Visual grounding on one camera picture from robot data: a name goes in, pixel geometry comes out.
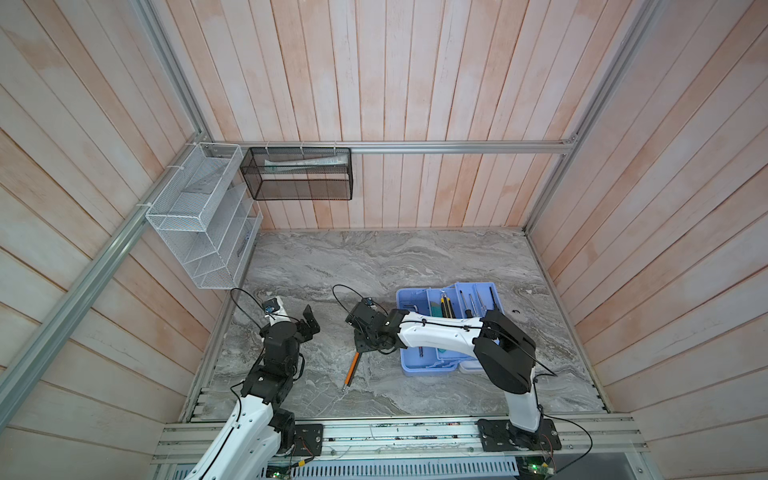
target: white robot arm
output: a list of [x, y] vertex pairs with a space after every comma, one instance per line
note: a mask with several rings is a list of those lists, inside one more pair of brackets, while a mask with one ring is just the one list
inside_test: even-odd
[[296, 448], [293, 413], [279, 407], [293, 386], [293, 376], [304, 370], [303, 361], [299, 368], [299, 345], [311, 340], [320, 327], [310, 306], [304, 319], [295, 322], [286, 315], [280, 297], [262, 307], [269, 321], [260, 331], [264, 350], [243, 381], [232, 415], [185, 480], [253, 478], [275, 454]]
[[[531, 390], [536, 345], [510, 319], [497, 310], [469, 319], [424, 316], [408, 310], [392, 310], [385, 316], [372, 305], [372, 300], [363, 299], [346, 318], [355, 328], [358, 352], [431, 346], [477, 358], [491, 382], [505, 392], [511, 430], [516, 432], [510, 433], [519, 440], [516, 444], [538, 444], [541, 413]], [[244, 380], [226, 425], [185, 480], [252, 478], [275, 454], [297, 448], [293, 413], [279, 405], [298, 372], [299, 344], [318, 333], [319, 326], [309, 306], [304, 310], [306, 322], [290, 321], [279, 297], [263, 306], [270, 321], [260, 332], [263, 355]]]
[[[400, 331], [397, 336], [407, 347], [433, 346], [477, 358], [475, 340], [480, 336], [482, 327], [483, 319], [478, 316], [469, 319], [449, 319], [411, 312], [400, 321]], [[530, 384], [533, 383], [533, 375], [533, 368], [531, 368], [528, 374]], [[535, 393], [529, 388], [525, 393], [511, 393], [505, 390], [504, 395], [509, 408], [510, 423], [518, 429], [536, 432], [541, 413], [538, 411]]]

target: white wire basket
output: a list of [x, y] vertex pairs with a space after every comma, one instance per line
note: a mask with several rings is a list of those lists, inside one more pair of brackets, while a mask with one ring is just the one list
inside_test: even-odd
[[147, 212], [198, 288], [239, 286], [261, 225], [247, 184], [231, 186], [242, 157], [238, 145], [198, 144]]
[[147, 212], [152, 227], [205, 231], [242, 160], [240, 145], [198, 144]]

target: black cable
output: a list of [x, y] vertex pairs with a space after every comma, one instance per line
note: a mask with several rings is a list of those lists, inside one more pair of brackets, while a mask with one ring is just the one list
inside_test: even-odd
[[301, 353], [299, 354], [299, 356], [301, 357], [301, 371], [299, 372], [299, 376], [293, 379], [294, 382], [300, 379], [302, 375], [304, 375], [304, 364], [306, 364], [306, 360], [304, 359], [304, 355], [302, 355]]
[[403, 320], [400, 323], [421, 323], [423, 325], [437, 325], [437, 326], [449, 326], [456, 329], [476, 329], [480, 330], [481, 326], [469, 326], [469, 325], [445, 325], [444, 323], [428, 322], [427, 320]]
[[352, 315], [352, 312], [350, 312], [349, 310], [347, 310], [347, 309], [346, 309], [346, 307], [344, 306], [344, 304], [343, 304], [343, 303], [341, 303], [341, 300], [339, 300], [339, 297], [338, 297], [338, 296], [336, 296], [336, 287], [338, 287], [338, 286], [343, 286], [344, 288], [347, 288], [347, 289], [349, 289], [349, 290], [352, 290], [354, 293], [357, 293], [357, 295], [358, 295], [360, 298], [365, 298], [365, 297], [364, 297], [364, 296], [362, 296], [362, 295], [360, 295], [360, 292], [358, 292], [357, 290], [353, 289], [351, 286], [347, 286], [347, 285], [344, 285], [343, 283], [337, 283], [336, 285], [334, 285], [334, 286], [332, 286], [332, 287], [331, 287], [331, 293], [333, 294], [333, 298], [335, 298], [335, 299], [336, 299], [336, 302], [338, 302], [338, 303], [339, 303], [339, 305], [341, 305], [341, 307], [344, 309], [344, 311], [346, 311], [346, 312], [347, 312], [349, 315]]
[[558, 376], [558, 374], [557, 374], [557, 373], [555, 373], [555, 372], [552, 372], [552, 369], [550, 369], [550, 368], [549, 368], [548, 366], [546, 366], [544, 363], [541, 363], [541, 362], [539, 362], [539, 361], [536, 359], [536, 357], [534, 357], [534, 356], [533, 356], [533, 355], [531, 355], [530, 353], [526, 352], [526, 351], [525, 351], [525, 349], [523, 348], [523, 345], [521, 345], [521, 344], [520, 344], [520, 342], [519, 342], [519, 341], [517, 341], [517, 339], [515, 339], [515, 338], [513, 338], [513, 337], [509, 336], [507, 333], [505, 333], [505, 332], [503, 332], [503, 331], [501, 331], [501, 330], [499, 330], [497, 333], [500, 333], [501, 335], [505, 336], [507, 339], [510, 339], [512, 342], [515, 342], [515, 343], [517, 343], [517, 344], [520, 346], [520, 350], [521, 350], [521, 351], [522, 351], [522, 352], [523, 352], [525, 355], [527, 355], [527, 356], [528, 356], [528, 358], [530, 358], [530, 359], [531, 359], [531, 360], [533, 360], [534, 362], [538, 363], [539, 365], [543, 366], [543, 367], [544, 367], [544, 368], [545, 368], [545, 369], [546, 369], [546, 370], [547, 370], [547, 371], [548, 371], [548, 372], [551, 374], [551, 376]]
[[594, 445], [594, 440], [592, 439], [592, 435], [590, 435], [590, 434], [589, 434], [589, 432], [587, 432], [587, 429], [586, 429], [586, 428], [584, 428], [583, 426], [581, 426], [581, 425], [577, 424], [576, 422], [572, 422], [571, 420], [568, 420], [568, 419], [561, 419], [561, 418], [559, 418], [559, 417], [553, 417], [552, 415], [547, 415], [547, 414], [546, 414], [546, 413], [544, 413], [544, 412], [542, 412], [541, 414], [542, 414], [543, 416], [545, 416], [545, 417], [548, 417], [548, 418], [550, 418], [550, 419], [553, 419], [553, 420], [560, 420], [561, 422], [568, 422], [568, 423], [572, 423], [572, 424], [576, 425], [578, 428], [580, 428], [580, 429], [584, 430], [584, 433], [586, 433], [586, 434], [587, 434], [587, 437], [589, 437], [589, 448], [587, 449], [587, 451], [586, 451], [586, 452], [584, 452], [584, 453], [582, 453], [582, 454], [581, 454], [581, 455], [580, 455], [578, 458], [576, 458], [576, 459], [575, 459], [573, 462], [570, 462], [570, 463], [566, 464], [564, 467], [558, 468], [558, 470], [555, 472], [555, 475], [557, 475], [558, 473], [562, 472], [562, 471], [563, 471], [563, 470], [565, 470], [566, 468], [570, 467], [570, 466], [571, 466], [571, 465], [573, 465], [574, 463], [578, 462], [579, 460], [581, 460], [582, 458], [584, 458], [585, 456], [587, 456], [587, 454], [588, 454], [589, 452], [591, 452], [591, 451], [592, 451], [592, 446]]
[[[254, 302], [256, 302], [256, 305], [258, 305], [258, 306], [259, 306], [259, 308], [260, 308], [262, 311], [264, 310], [264, 307], [263, 307], [263, 306], [261, 306], [261, 303], [259, 302], [259, 300], [256, 300], [256, 297], [255, 297], [255, 296], [253, 296], [253, 295], [251, 295], [251, 294], [250, 294], [250, 292], [248, 292], [247, 290], [243, 290], [243, 289], [241, 289], [241, 288], [237, 288], [237, 287], [235, 287], [235, 288], [233, 288], [233, 289], [231, 289], [231, 290], [230, 290], [230, 298], [232, 299], [232, 302], [235, 304], [235, 306], [236, 306], [237, 308], [239, 308], [239, 309], [240, 309], [240, 312], [243, 312], [243, 313], [245, 313], [245, 316], [247, 316], [247, 317], [250, 319], [250, 321], [251, 321], [251, 322], [255, 323], [255, 324], [256, 324], [256, 326], [258, 326], [258, 327], [261, 329], [261, 328], [262, 328], [262, 326], [261, 326], [261, 325], [259, 325], [259, 323], [258, 323], [256, 320], [254, 320], [252, 316], [248, 315], [248, 312], [246, 312], [245, 310], [243, 310], [243, 308], [242, 308], [240, 305], [238, 305], [238, 304], [237, 304], [237, 301], [234, 299], [234, 297], [232, 297], [232, 292], [233, 292], [234, 290], [239, 290], [240, 292], [245, 292], [245, 294], [246, 294], [246, 295], [248, 295], [248, 296], [249, 296], [249, 297], [250, 297], [250, 298], [251, 298], [251, 299], [252, 299]], [[269, 315], [269, 316], [272, 316], [272, 319], [274, 319], [274, 316], [283, 316], [283, 317], [285, 317], [285, 318], [290, 318], [291, 320], [296, 320], [297, 322], [301, 322], [301, 320], [297, 319], [295, 316], [290, 316], [290, 315], [283, 315], [282, 313], [266, 313], [266, 312], [265, 312], [265, 314], [267, 314], [267, 315]]]
[[538, 378], [538, 377], [540, 377], [540, 376], [557, 376], [557, 374], [553, 374], [553, 375], [551, 375], [551, 374], [549, 374], [549, 373], [539, 373], [539, 374], [537, 374], [537, 375], [535, 375], [535, 376], [533, 377], [533, 392], [534, 392], [534, 395], [536, 396], [536, 408], [538, 409], [538, 412], [541, 414], [541, 416], [542, 416], [542, 417], [547, 417], [547, 418], [550, 418], [550, 419], [553, 419], [553, 420], [560, 420], [561, 422], [568, 422], [568, 423], [572, 423], [573, 425], [576, 425], [578, 428], [580, 428], [581, 430], [583, 430], [583, 431], [584, 431], [584, 433], [586, 433], [586, 434], [587, 434], [587, 437], [589, 437], [589, 448], [587, 449], [587, 451], [586, 451], [586, 452], [584, 452], [584, 453], [582, 453], [582, 454], [581, 454], [581, 455], [580, 455], [578, 458], [576, 458], [576, 459], [575, 459], [573, 462], [569, 462], [568, 464], [566, 464], [566, 465], [565, 465], [565, 466], [563, 466], [562, 468], [558, 468], [558, 470], [557, 470], [557, 471], [555, 471], [555, 473], [554, 473], [555, 475], [557, 475], [558, 473], [562, 472], [562, 471], [563, 471], [563, 470], [565, 470], [566, 468], [570, 467], [570, 466], [571, 466], [571, 465], [573, 465], [574, 463], [578, 462], [579, 460], [581, 460], [582, 458], [584, 458], [585, 456], [587, 456], [587, 454], [588, 454], [589, 452], [591, 452], [591, 451], [592, 451], [592, 447], [594, 446], [594, 440], [592, 439], [592, 435], [590, 435], [590, 434], [589, 434], [589, 432], [587, 432], [587, 429], [586, 429], [586, 428], [584, 428], [583, 426], [581, 426], [581, 425], [577, 424], [576, 422], [574, 422], [574, 421], [572, 421], [572, 420], [568, 420], [568, 419], [561, 419], [561, 418], [559, 418], [559, 417], [553, 417], [552, 415], [547, 415], [546, 413], [544, 413], [544, 407], [541, 405], [541, 403], [539, 403], [539, 402], [538, 402], [538, 390], [536, 389], [537, 378]]
[[241, 382], [235, 383], [230, 387], [230, 392], [232, 392], [232, 395], [235, 396], [237, 399], [237, 417], [235, 418], [235, 423], [232, 425], [232, 428], [230, 429], [229, 433], [227, 433], [227, 437], [224, 439], [223, 442], [221, 442], [221, 447], [219, 447], [219, 451], [216, 452], [216, 455], [214, 456], [214, 459], [210, 461], [210, 464], [208, 464], [208, 468], [205, 469], [205, 472], [200, 476], [200, 480], [202, 480], [205, 475], [208, 473], [210, 468], [214, 466], [214, 463], [216, 463], [216, 459], [219, 458], [219, 454], [222, 450], [224, 450], [224, 446], [227, 444], [227, 440], [230, 439], [230, 435], [232, 435], [232, 432], [235, 431], [237, 423], [240, 421], [240, 413], [243, 411], [243, 403], [240, 401], [240, 396], [235, 393], [235, 387], [238, 385], [243, 385], [245, 383], [245, 380], [242, 380]]
[[219, 458], [219, 454], [221, 453], [221, 450], [223, 450], [224, 445], [227, 443], [227, 440], [230, 439], [230, 435], [232, 435], [232, 432], [235, 431], [234, 425], [230, 429], [230, 432], [227, 433], [227, 437], [224, 439], [224, 441], [221, 443], [221, 447], [219, 448], [219, 451], [216, 452], [216, 456], [214, 456], [214, 459], [210, 461], [210, 464], [208, 465], [208, 468], [205, 469], [205, 472], [200, 476], [200, 480], [203, 480], [205, 475], [208, 473], [208, 470], [210, 470], [210, 467], [214, 466], [214, 463], [216, 463], [216, 459]]
[[240, 396], [235, 393], [235, 387], [238, 385], [243, 385], [245, 383], [245, 379], [243, 379], [239, 383], [235, 383], [230, 387], [230, 392], [232, 392], [232, 395], [235, 396], [237, 399], [237, 421], [240, 421], [240, 413], [243, 411], [243, 402], [240, 400]]
[[[250, 293], [246, 292], [245, 290], [243, 290], [243, 289], [241, 289], [241, 288], [233, 288], [232, 290], [230, 290], [230, 299], [232, 299], [232, 303], [234, 303], [234, 304], [235, 304], [235, 306], [236, 306], [238, 309], [240, 309], [240, 312], [243, 312], [243, 314], [244, 314], [245, 316], [247, 316], [247, 317], [248, 317], [248, 319], [249, 319], [251, 322], [255, 323], [255, 324], [256, 324], [256, 326], [258, 326], [258, 327], [259, 327], [259, 329], [262, 329], [263, 327], [262, 327], [261, 325], [259, 325], [259, 323], [258, 323], [256, 320], [254, 320], [254, 319], [253, 319], [253, 317], [252, 317], [251, 315], [248, 315], [248, 312], [246, 312], [245, 310], [243, 310], [243, 307], [242, 307], [242, 306], [240, 306], [240, 305], [238, 305], [238, 304], [237, 304], [237, 300], [235, 300], [235, 297], [234, 297], [234, 296], [232, 296], [232, 292], [234, 292], [235, 290], [240, 290], [240, 291], [243, 291], [243, 292], [247, 293], [248, 295], [250, 295]], [[254, 298], [254, 297], [253, 297], [253, 295], [250, 295], [250, 297], [251, 297], [251, 298], [253, 298], [253, 301], [254, 301], [254, 302], [256, 302], [256, 304], [259, 306], [259, 308], [261, 308], [261, 304], [260, 304], [260, 303], [259, 303], [259, 302], [256, 300], [256, 298]]]
[[[346, 312], [347, 312], [349, 315], [352, 315], [352, 312], [350, 312], [350, 311], [349, 311], [349, 310], [348, 310], [348, 309], [347, 309], [347, 308], [344, 306], [344, 304], [343, 304], [343, 303], [341, 303], [341, 300], [339, 300], [339, 297], [338, 297], [338, 296], [336, 296], [336, 287], [338, 287], [338, 286], [343, 286], [344, 288], [346, 288], [346, 289], [348, 289], [348, 290], [352, 290], [354, 293], [357, 293], [357, 296], [359, 296], [361, 299], [363, 299], [363, 298], [365, 298], [365, 297], [364, 297], [364, 296], [362, 296], [362, 295], [360, 294], [360, 292], [358, 292], [357, 290], [353, 289], [351, 286], [349, 286], [349, 285], [344, 285], [343, 283], [337, 283], [336, 285], [334, 285], [334, 286], [332, 286], [332, 287], [331, 287], [331, 293], [333, 294], [333, 298], [335, 298], [335, 299], [336, 299], [336, 302], [338, 302], [338, 303], [339, 303], [339, 305], [340, 305], [340, 306], [341, 306], [341, 307], [344, 309], [344, 311], [346, 311]], [[378, 302], [376, 302], [376, 301], [375, 301], [373, 298], [371, 299], [371, 301], [373, 302], [373, 304], [374, 304], [374, 305], [376, 305], [376, 306], [377, 306], [377, 307], [379, 307], [381, 310], [383, 310], [385, 314], [389, 315], [389, 311], [388, 311], [386, 308], [384, 308], [383, 306], [381, 306], [381, 305], [380, 305]]]

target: marble surface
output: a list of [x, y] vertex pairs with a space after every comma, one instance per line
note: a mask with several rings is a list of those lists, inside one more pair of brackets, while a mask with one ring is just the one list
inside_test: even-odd
[[[457, 281], [495, 282], [504, 308], [523, 312], [519, 326], [537, 343], [537, 358], [558, 374], [539, 379], [545, 411], [602, 410], [528, 244], [514, 229], [260, 233], [243, 288], [260, 300], [281, 295], [289, 315], [311, 305], [322, 329], [301, 347], [305, 372], [283, 408], [297, 418], [506, 414], [502, 391], [485, 374], [408, 377], [397, 353], [363, 354], [352, 385], [343, 388], [354, 355], [353, 329], [343, 322], [333, 284], [350, 285], [389, 309], [400, 288]], [[357, 301], [353, 293], [337, 291], [346, 305]], [[250, 299], [240, 298], [256, 316]], [[256, 327], [236, 310], [200, 419], [231, 413], [235, 399], [228, 387], [244, 378], [260, 349]]]

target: blue tool organizer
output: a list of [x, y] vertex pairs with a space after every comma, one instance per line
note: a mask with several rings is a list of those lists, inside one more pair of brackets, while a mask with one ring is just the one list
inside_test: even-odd
[[[451, 299], [455, 315], [458, 318], [466, 318], [464, 311], [468, 308], [474, 316], [485, 315], [482, 305], [485, 305], [487, 310], [493, 309], [493, 299], [491, 298], [491, 290], [489, 288], [493, 289], [493, 297], [496, 298], [498, 309], [504, 313], [504, 307], [500, 304], [501, 300], [498, 298], [496, 285], [492, 282], [454, 283], [445, 288], [403, 288], [397, 291], [395, 298], [397, 308], [431, 316], [431, 303], [435, 303], [439, 308], [440, 292], [445, 291], [445, 295]], [[464, 292], [464, 297], [469, 305], [464, 304], [460, 291]], [[470, 293], [475, 300], [474, 306], [469, 299]], [[429, 346], [422, 347], [422, 351], [423, 356], [419, 354], [419, 348], [416, 347], [400, 349], [400, 364], [407, 376], [446, 375], [456, 371], [459, 366], [461, 366], [461, 371], [463, 372], [482, 371], [482, 367], [477, 359], [463, 353], [436, 349]]]

